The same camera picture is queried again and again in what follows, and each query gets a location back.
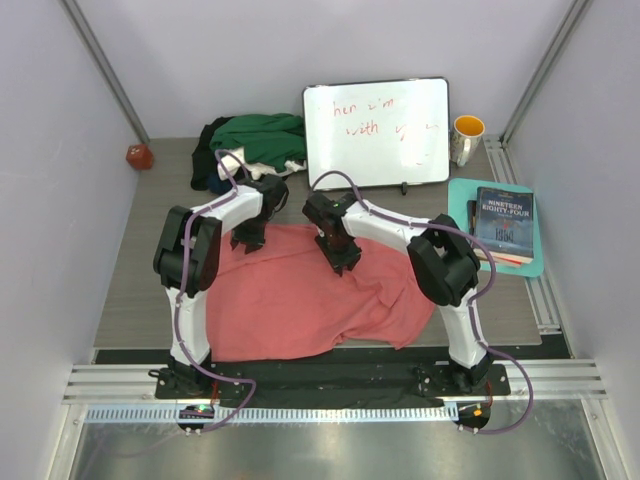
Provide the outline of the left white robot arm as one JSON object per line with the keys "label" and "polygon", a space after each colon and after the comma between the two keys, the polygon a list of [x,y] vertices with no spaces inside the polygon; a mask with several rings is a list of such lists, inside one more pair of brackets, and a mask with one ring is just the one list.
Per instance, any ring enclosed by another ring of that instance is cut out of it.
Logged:
{"label": "left white robot arm", "polygon": [[206,300],[218,274],[223,237],[230,234],[230,245],[244,246],[247,254],[261,249],[266,225],[288,195],[282,178],[267,175],[243,180],[207,204],[170,209],[153,260],[172,309],[173,340],[168,365],[158,374],[161,384],[193,399],[211,391]]}

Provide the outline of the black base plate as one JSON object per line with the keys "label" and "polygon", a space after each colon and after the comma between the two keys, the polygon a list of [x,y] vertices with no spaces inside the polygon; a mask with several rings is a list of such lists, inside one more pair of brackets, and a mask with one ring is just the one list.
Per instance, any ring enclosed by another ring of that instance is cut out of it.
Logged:
{"label": "black base plate", "polygon": [[466,375],[443,347],[336,348],[298,360],[218,362],[205,376],[175,361],[152,369],[158,399],[207,399],[223,407],[374,409],[438,406],[447,397],[504,397],[504,365]]}

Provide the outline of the green t shirt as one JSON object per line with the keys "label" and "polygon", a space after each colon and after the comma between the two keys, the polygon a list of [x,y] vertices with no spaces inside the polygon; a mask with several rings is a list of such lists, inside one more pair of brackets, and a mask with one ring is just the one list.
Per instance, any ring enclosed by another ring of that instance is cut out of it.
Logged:
{"label": "green t shirt", "polygon": [[209,147],[242,148],[247,163],[271,166],[280,173],[287,161],[307,159],[304,119],[289,113],[236,116],[215,130]]}

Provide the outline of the red cube eraser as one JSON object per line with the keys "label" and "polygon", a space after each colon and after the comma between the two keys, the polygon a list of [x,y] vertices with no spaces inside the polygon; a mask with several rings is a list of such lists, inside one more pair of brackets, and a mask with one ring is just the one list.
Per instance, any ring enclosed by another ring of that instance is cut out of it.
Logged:
{"label": "red cube eraser", "polygon": [[126,152],[126,161],[135,170],[149,170],[154,163],[154,155],[146,144],[131,145]]}

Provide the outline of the black t shirt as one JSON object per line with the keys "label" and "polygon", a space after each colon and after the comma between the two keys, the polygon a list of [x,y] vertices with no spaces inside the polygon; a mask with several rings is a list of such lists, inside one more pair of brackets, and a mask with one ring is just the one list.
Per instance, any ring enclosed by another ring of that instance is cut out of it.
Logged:
{"label": "black t shirt", "polygon": [[198,143],[191,155],[192,177],[190,186],[195,191],[209,191],[224,195],[232,188],[229,180],[222,180],[217,172],[217,162],[210,148],[211,139],[217,129],[232,120],[232,117],[219,117],[203,127]]}

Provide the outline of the blue 1984 book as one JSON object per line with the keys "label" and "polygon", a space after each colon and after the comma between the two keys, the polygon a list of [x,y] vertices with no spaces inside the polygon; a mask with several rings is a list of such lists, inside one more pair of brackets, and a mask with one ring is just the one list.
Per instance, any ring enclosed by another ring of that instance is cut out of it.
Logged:
{"label": "blue 1984 book", "polygon": [[490,250],[534,259],[534,196],[478,187],[475,237]]}

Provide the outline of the white t shirt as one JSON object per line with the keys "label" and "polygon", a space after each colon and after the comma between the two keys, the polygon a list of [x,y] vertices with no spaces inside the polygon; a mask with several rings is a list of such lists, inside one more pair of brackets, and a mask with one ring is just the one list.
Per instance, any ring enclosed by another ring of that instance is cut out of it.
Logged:
{"label": "white t shirt", "polygon": [[305,171],[307,163],[305,161],[287,160],[284,163],[284,170],[279,172],[274,166],[263,163],[248,163],[244,158],[244,148],[240,147],[231,150],[230,154],[224,155],[216,166],[216,173],[221,180],[234,177],[238,172],[248,173],[253,180],[259,180],[262,176],[272,174],[286,177],[292,173]]}

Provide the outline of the teal tray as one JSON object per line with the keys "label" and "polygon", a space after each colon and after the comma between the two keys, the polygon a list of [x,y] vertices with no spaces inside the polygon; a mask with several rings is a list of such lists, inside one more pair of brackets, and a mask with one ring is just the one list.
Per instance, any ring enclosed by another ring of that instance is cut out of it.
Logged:
{"label": "teal tray", "polygon": [[[451,180],[448,187],[448,213],[454,218],[458,226],[469,233],[466,203],[477,199],[478,187],[499,188],[513,192],[531,192],[527,187],[509,185],[505,183],[456,178]],[[496,263],[496,269],[500,273],[535,278],[544,271],[544,256],[540,229],[538,225],[537,205],[534,197],[534,259],[528,265],[514,268],[508,265]]]}

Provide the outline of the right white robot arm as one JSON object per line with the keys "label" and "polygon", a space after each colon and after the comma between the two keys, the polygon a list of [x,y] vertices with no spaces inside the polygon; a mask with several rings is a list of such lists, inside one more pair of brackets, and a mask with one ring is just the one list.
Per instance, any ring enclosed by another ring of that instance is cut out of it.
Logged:
{"label": "right white robot arm", "polygon": [[378,210],[353,193],[337,201],[314,193],[302,212],[317,227],[316,243],[338,275],[353,270],[359,262],[358,238],[407,255],[420,291],[439,307],[449,342],[453,386],[472,395],[486,385],[493,358],[478,319],[480,261],[450,216],[412,220]]}

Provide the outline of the pink t shirt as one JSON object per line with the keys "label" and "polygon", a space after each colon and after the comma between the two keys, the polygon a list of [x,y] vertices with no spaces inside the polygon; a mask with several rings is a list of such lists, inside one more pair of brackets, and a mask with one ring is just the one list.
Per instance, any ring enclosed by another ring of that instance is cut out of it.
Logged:
{"label": "pink t shirt", "polygon": [[337,274],[316,235],[311,225],[270,225],[265,246],[251,253],[223,239],[206,301],[214,360],[298,359],[350,339],[400,349],[419,337],[436,306],[406,255],[359,238],[359,262]]}

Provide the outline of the yellow white mug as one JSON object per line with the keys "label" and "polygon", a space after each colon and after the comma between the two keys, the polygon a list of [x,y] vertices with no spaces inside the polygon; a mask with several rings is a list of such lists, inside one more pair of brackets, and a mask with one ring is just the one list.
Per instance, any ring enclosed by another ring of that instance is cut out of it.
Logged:
{"label": "yellow white mug", "polygon": [[473,157],[485,133],[484,122],[473,115],[461,115],[452,125],[450,135],[450,161],[464,167]]}

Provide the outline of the white dry-erase board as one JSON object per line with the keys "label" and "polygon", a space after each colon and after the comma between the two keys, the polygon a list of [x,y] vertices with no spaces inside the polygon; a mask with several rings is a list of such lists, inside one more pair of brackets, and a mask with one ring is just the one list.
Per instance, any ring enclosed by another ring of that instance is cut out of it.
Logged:
{"label": "white dry-erase board", "polygon": [[302,95],[309,185],[334,190],[449,178],[449,83],[443,77],[315,85]]}

